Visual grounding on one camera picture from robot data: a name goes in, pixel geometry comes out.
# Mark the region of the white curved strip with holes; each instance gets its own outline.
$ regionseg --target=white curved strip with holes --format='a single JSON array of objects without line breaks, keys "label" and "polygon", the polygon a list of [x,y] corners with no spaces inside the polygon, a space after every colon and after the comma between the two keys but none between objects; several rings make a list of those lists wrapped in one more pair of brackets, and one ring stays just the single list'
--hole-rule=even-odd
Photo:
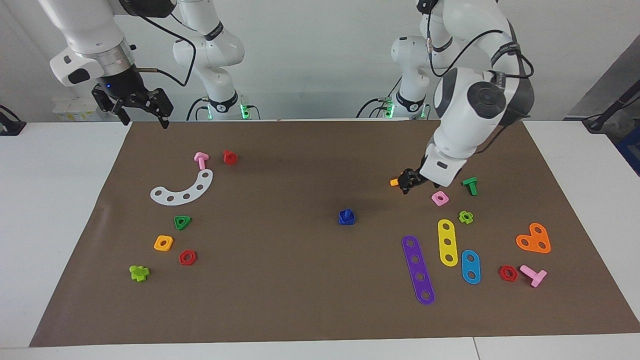
[{"label": "white curved strip with holes", "polygon": [[178,206],[188,204],[199,198],[211,185],[213,171],[208,168],[198,173],[198,178],[193,185],[182,192],[171,192],[164,186],[158,186],[151,190],[151,199],[160,205]]}]

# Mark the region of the black stand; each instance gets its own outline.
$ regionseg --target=black stand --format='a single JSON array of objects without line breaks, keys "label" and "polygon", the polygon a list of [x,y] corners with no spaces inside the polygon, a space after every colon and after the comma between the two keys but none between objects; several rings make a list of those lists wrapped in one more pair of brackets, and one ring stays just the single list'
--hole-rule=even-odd
[{"label": "black stand", "polygon": [[24,126],[26,126],[26,122],[24,121],[11,121],[5,114],[0,112],[0,123],[6,128],[6,130],[1,130],[0,127],[0,136],[18,136]]}]

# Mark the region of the red hexagonal nut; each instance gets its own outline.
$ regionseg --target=red hexagonal nut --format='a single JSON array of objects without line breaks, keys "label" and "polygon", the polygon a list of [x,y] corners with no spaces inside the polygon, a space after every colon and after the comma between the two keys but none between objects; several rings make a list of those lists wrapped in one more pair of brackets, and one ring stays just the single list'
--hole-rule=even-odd
[{"label": "red hexagonal nut", "polygon": [[500,267],[498,273],[500,273],[500,277],[502,278],[502,280],[505,281],[514,282],[518,278],[518,272],[516,271],[516,268],[510,265],[504,265]]},{"label": "red hexagonal nut", "polygon": [[197,259],[198,256],[193,250],[185,250],[182,252],[182,254],[180,254],[180,264],[182,265],[193,265],[193,263],[195,263]]}]

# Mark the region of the green cross connector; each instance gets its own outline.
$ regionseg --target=green cross connector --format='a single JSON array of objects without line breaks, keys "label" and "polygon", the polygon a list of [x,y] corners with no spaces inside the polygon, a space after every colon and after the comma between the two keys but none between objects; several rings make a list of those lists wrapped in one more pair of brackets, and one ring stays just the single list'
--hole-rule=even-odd
[{"label": "green cross connector", "polygon": [[462,182],[462,185],[469,187],[469,191],[471,192],[471,196],[476,196],[478,194],[478,189],[476,188],[476,183],[477,182],[478,182],[478,179],[476,177],[471,177],[471,178],[469,178],[467,180],[464,180]]},{"label": "green cross connector", "polygon": [[182,231],[191,223],[190,217],[185,216],[177,216],[173,218],[173,224],[175,225],[176,230]]},{"label": "green cross connector", "polygon": [[129,272],[131,273],[131,280],[135,280],[138,282],[145,282],[147,280],[147,276],[151,274],[149,268],[136,265],[131,265],[131,267],[129,268]]},{"label": "green cross connector", "polygon": [[469,225],[474,221],[474,215],[468,211],[460,211],[460,217],[458,219],[461,223]]}]

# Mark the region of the plastic toy part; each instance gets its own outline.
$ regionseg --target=plastic toy part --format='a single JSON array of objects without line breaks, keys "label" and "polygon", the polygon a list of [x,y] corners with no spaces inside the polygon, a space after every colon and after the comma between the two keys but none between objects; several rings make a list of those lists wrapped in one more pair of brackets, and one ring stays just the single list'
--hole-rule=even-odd
[{"label": "plastic toy part", "polygon": [[431,200],[433,200],[437,206],[443,206],[449,202],[449,197],[444,192],[436,192],[431,196]]},{"label": "plastic toy part", "polygon": [[193,157],[193,161],[198,163],[198,167],[200,170],[204,170],[207,167],[204,165],[204,162],[209,159],[209,155],[204,152],[196,152],[196,156]]},{"label": "plastic toy part", "polygon": [[233,165],[238,162],[238,155],[231,150],[225,150],[222,152],[222,160],[227,165]]},{"label": "plastic toy part", "polygon": [[516,268],[510,265],[501,266],[498,273],[504,281],[514,282],[518,279],[518,272],[516,271]]},{"label": "plastic toy part", "polygon": [[463,224],[469,225],[474,221],[474,215],[468,211],[460,211],[459,215],[460,217],[458,217],[458,220],[460,220],[460,222]]},{"label": "plastic toy part", "polygon": [[353,225],[356,223],[356,215],[351,209],[345,209],[338,215],[338,224],[340,225]]},{"label": "plastic toy part", "polygon": [[440,261],[452,267],[458,264],[458,246],[456,245],[456,228],[450,220],[438,222],[438,244],[440,245]]},{"label": "plastic toy part", "polygon": [[464,180],[462,182],[462,185],[469,187],[469,192],[471,193],[471,196],[476,196],[478,194],[478,189],[476,187],[477,182],[478,182],[478,179],[476,177],[470,177],[467,180]]},{"label": "plastic toy part", "polygon": [[402,248],[406,265],[411,275],[415,298],[423,305],[432,304],[436,300],[436,296],[427,271],[427,264],[422,257],[422,251],[420,251],[418,239],[409,235],[405,236],[402,239]]},{"label": "plastic toy part", "polygon": [[156,239],[154,249],[158,251],[169,251],[171,249],[171,245],[173,245],[173,238],[171,236],[160,235]]},{"label": "plastic toy part", "polygon": [[185,230],[185,228],[191,223],[191,217],[179,215],[173,218],[173,224],[178,231]]},{"label": "plastic toy part", "polygon": [[151,274],[151,271],[149,271],[149,268],[145,268],[144,266],[136,266],[136,265],[131,265],[131,267],[129,267],[129,272],[131,273],[131,280],[135,280],[138,282],[147,281],[147,276]]},{"label": "plastic toy part", "polygon": [[151,199],[160,205],[178,206],[188,204],[204,194],[211,181],[213,180],[213,171],[208,168],[198,173],[196,182],[190,188],[182,192],[170,192],[163,186],[158,186],[151,190]]},{"label": "plastic toy part", "polygon": [[526,276],[531,278],[531,286],[533,286],[534,288],[537,288],[538,285],[540,285],[540,283],[542,282],[542,279],[545,278],[545,276],[547,276],[547,272],[544,270],[540,270],[540,272],[535,272],[533,270],[531,270],[530,267],[528,267],[527,265],[522,265],[520,267],[520,271],[523,272]]},{"label": "plastic toy part", "polygon": [[477,285],[482,280],[480,257],[473,250],[462,252],[462,278],[471,285]]},{"label": "plastic toy part", "polygon": [[196,262],[196,260],[198,259],[198,256],[196,255],[196,252],[193,250],[185,250],[182,252],[182,254],[180,254],[180,264],[185,265],[185,266],[191,266],[193,265],[193,263]]},{"label": "plastic toy part", "polygon": [[544,226],[534,222],[529,226],[529,231],[531,235],[518,235],[516,237],[518,247],[522,250],[540,252],[542,254],[551,252],[551,241],[549,241],[549,235]]}]

